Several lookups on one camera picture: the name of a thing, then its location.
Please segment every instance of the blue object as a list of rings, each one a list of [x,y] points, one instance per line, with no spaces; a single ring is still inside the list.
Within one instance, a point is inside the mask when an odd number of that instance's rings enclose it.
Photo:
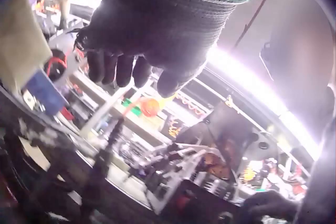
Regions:
[[[55,116],[67,104],[66,99],[41,70],[28,81],[26,88],[43,104],[45,113],[49,116]]]

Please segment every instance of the finger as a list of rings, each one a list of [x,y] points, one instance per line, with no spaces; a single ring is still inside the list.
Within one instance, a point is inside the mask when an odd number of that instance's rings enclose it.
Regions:
[[[134,69],[133,78],[137,88],[143,87],[151,75],[152,66],[144,57],[138,57]]]
[[[125,87],[130,82],[132,77],[134,56],[129,57],[121,55],[117,61],[117,84],[119,87]]]
[[[157,82],[157,92],[163,98],[172,96],[179,88],[178,78],[167,71],[162,72]]]
[[[97,83],[102,81],[105,74],[104,57],[100,53],[88,51],[86,53],[87,63],[89,64],[89,78]]]
[[[102,80],[102,84],[107,85],[114,81],[115,74],[116,74],[116,65],[117,65],[118,56],[110,55],[104,52],[104,69],[105,69],[105,76]]]
[[[245,205],[264,205],[267,204],[269,201],[279,199],[279,194],[276,191],[270,190],[267,192],[258,192],[253,194],[251,197],[245,200]]]

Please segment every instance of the light fixture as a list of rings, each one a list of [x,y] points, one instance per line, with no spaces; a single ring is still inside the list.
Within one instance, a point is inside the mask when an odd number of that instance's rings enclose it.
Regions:
[[[98,6],[101,4],[101,0],[71,0],[71,3],[79,6],[87,6],[92,9],[97,9]]]
[[[279,119],[293,133],[293,135],[300,141],[302,146],[316,161],[320,153],[319,147],[307,132],[305,127],[301,124],[301,122],[290,111],[282,114]]]
[[[281,122],[293,133],[312,158],[314,160],[318,159],[320,151],[317,144],[301,122],[288,111],[288,108],[270,87],[251,70],[217,46],[209,50],[208,60],[211,65],[223,71],[228,77],[266,105],[274,114],[279,116]]]
[[[277,116],[288,110],[279,97],[260,78],[218,47],[215,46],[209,50],[208,59],[211,65],[222,70]]]

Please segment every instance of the red object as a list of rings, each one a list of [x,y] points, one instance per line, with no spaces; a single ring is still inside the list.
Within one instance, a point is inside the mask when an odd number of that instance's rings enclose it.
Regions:
[[[186,207],[186,205],[189,203],[189,201],[190,201],[190,198],[183,195],[177,199],[176,206],[180,211],[182,211]]]
[[[58,58],[58,57],[52,57],[50,60],[49,60],[49,62],[48,62],[48,68],[47,68],[47,71],[46,71],[46,74],[47,74],[47,76],[49,76],[49,74],[50,74],[50,69],[51,69],[51,66],[52,66],[52,64],[53,63],[60,63],[60,64],[62,64],[62,66],[64,66],[64,68],[67,68],[67,56],[68,56],[68,54],[69,53],[71,53],[72,52],[72,50],[69,50],[68,52],[66,52],[65,54],[64,54],[64,60],[61,60],[60,58]],[[78,49],[77,49],[77,51],[76,51],[82,58],[84,57],[84,54],[81,52],[81,51],[79,51]]]
[[[140,109],[145,116],[152,117],[160,111],[160,104],[155,99],[148,99],[141,103]]]
[[[73,120],[75,117],[72,115],[72,113],[70,113],[65,107],[62,108],[61,110],[61,114],[68,120],[71,121]]]

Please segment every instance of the cable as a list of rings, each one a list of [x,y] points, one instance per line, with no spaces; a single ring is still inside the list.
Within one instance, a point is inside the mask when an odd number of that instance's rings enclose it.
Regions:
[[[46,68],[46,74],[47,76],[50,75],[50,69],[52,64],[54,63],[60,63],[65,69],[67,69],[67,56],[72,52],[71,50],[68,50],[65,54],[64,54],[64,59],[60,59],[60,57],[62,56],[63,52],[58,50],[58,49],[52,49],[51,50],[53,55],[57,53],[57,56],[53,56],[49,61],[48,61],[48,66]]]
[[[176,96],[175,96],[175,98],[181,100],[181,102],[184,105],[188,105],[188,108],[190,110],[193,110],[195,112],[195,114],[197,114],[198,116],[205,114],[205,112],[203,110],[198,109],[198,107],[196,105],[192,104],[191,101],[189,101],[188,99],[186,99],[182,95],[180,95],[180,94],[177,93]]]
[[[181,127],[177,128],[174,126],[175,123],[179,123],[177,121],[174,121],[174,119],[172,119],[172,122],[170,123],[170,128],[168,130],[169,135],[171,135],[173,138],[176,138],[176,136],[180,133]]]
[[[234,46],[231,49],[231,53],[234,52],[234,50],[238,47],[240,41],[243,39],[243,37],[245,36],[245,34],[247,33],[247,31],[249,30],[249,28],[251,27],[252,23],[254,22],[254,20],[256,19],[257,15],[259,14],[261,8],[264,6],[266,0],[262,0],[258,9],[256,10],[256,12],[254,13],[252,19],[250,20],[250,22],[245,25],[245,28],[243,30],[243,33],[239,36],[239,38],[237,39],[236,43],[234,44]]]

